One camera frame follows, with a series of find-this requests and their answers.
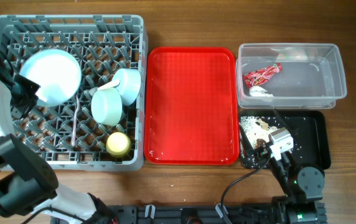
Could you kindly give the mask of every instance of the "red tray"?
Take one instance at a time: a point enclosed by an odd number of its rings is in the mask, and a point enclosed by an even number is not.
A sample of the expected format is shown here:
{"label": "red tray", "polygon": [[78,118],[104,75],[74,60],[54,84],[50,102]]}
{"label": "red tray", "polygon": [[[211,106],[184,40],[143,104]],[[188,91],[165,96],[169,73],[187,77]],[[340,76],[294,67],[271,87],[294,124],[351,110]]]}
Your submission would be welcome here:
{"label": "red tray", "polygon": [[159,47],[146,78],[146,158],[229,165],[239,156],[235,57],[221,47]]}

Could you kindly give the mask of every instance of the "black tray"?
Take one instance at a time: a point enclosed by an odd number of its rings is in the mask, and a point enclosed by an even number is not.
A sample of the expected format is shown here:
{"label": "black tray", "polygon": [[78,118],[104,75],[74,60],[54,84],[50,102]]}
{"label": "black tray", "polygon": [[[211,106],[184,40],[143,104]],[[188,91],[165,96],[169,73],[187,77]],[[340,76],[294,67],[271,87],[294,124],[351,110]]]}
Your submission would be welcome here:
{"label": "black tray", "polygon": [[[297,128],[297,135],[293,136],[295,145],[292,149],[292,155],[294,160],[298,164],[312,164],[322,169],[328,169],[332,162],[330,159],[326,123],[323,114],[320,111],[309,110],[280,110],[278,113],[291,129]],[[239,121],[241,117],[246,116],[259,117],[270,126],[277,126],[279,123],[273,110],[245,110],[239,114]],[[241,126],[240,134],[245,134]],[[244,146],[245,150],[252,149],[247,138],[241,138],[240,144]],[[240,159],[241,163],[250,169],[259,168],[264,162],[254,161],[253,156],[247,157],[243,151],[240,152]]]}

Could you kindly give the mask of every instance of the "white bowl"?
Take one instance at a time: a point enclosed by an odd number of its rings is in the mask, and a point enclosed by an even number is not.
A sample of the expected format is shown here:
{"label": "white bowl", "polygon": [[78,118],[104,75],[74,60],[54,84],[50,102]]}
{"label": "white bowl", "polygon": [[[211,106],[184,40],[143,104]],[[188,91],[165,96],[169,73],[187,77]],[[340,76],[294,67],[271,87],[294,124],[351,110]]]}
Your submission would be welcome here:
{"label": "white bowl", "polygon": [[120,84],[116,87],[121,95],[123,104],[129,106],[134,103],[141,89],[141,74],[136,69],[121,68],[115,75],[112,81],[119,79]]}
{"label": "white bowl", "polygon": [[20,74],[40,85],[36,95],[39,106],[57,106],[75,95],[82,73],[77,60],[69,53],[49,49],[31,56]]}
{"label": "white bowl", "polygon": [[96,91],[91,101],[91,112],[97,123],[116,126],[123,114],[123,103],[117,89]]}

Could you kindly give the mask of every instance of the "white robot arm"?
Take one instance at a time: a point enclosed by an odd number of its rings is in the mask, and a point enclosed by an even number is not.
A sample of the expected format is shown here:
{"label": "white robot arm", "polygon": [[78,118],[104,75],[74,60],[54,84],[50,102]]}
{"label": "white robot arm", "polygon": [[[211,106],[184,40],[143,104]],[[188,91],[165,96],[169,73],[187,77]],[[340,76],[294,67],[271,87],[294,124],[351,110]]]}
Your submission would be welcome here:
{"label": "white robot arm", "polygon": [[48,163],[15,137],[12,116],[27,116],[38,88],[20,75],[12,78],[0,58],[0,166],[9,164],[14,169],[0,180],[0,215],[40,212],[71,224],[113,219],[98,198],[59,184]]}

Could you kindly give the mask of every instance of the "yellow cup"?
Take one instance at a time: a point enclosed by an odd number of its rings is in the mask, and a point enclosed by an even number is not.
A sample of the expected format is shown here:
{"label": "yellow cup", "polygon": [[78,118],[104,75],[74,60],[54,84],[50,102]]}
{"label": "yellow cup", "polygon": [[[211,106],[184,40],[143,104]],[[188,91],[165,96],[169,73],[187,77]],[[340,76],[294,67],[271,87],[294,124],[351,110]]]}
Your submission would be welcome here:
{"label": "yellow cup", "polygon": [[106,150],[114,157],[124,157],[131,149],[131,141],[124,133],[113,133],[106,141]]}

